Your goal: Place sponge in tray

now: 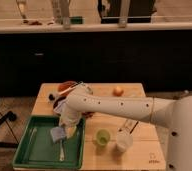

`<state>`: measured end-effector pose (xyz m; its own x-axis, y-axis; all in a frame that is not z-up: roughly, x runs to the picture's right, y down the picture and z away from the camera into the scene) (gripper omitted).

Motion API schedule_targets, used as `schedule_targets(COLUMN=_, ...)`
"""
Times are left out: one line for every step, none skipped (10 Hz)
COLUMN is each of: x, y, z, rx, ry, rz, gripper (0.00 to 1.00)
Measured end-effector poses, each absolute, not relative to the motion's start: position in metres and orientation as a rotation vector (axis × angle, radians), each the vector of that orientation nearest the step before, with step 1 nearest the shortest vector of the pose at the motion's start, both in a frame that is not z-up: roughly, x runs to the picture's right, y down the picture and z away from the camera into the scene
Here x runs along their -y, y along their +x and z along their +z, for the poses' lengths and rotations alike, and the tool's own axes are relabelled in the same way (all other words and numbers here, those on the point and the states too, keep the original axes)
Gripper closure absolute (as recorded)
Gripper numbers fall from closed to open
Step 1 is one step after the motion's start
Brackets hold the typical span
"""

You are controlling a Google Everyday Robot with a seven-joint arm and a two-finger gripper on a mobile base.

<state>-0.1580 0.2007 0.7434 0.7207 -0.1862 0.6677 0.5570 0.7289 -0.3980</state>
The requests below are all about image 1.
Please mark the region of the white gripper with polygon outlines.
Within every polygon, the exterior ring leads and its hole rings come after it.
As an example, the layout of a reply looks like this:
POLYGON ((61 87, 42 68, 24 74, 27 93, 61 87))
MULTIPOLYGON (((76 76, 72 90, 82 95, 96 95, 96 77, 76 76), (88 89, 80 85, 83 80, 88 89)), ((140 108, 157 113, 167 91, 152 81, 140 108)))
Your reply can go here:
POLYGON ((72 109, 68 105, 63 104, 60 107, 60 124, 67 127, 67 138, 71 138, 74 135, 77 129, 76 125, 79 123, 81 118, 82 114, 79 111, 72 109))

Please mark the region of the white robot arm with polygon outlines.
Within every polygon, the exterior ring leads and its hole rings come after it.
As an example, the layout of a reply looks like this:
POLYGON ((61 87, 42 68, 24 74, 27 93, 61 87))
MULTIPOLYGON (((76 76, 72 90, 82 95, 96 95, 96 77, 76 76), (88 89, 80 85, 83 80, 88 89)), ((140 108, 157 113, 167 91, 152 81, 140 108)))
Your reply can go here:
POLYGON ((72 91, 62 105, 62 121, 72 126, 82 112, 99 112, 168 128, 166 171, 192 171, 192 96, 170 100, 101 97, 72 91))

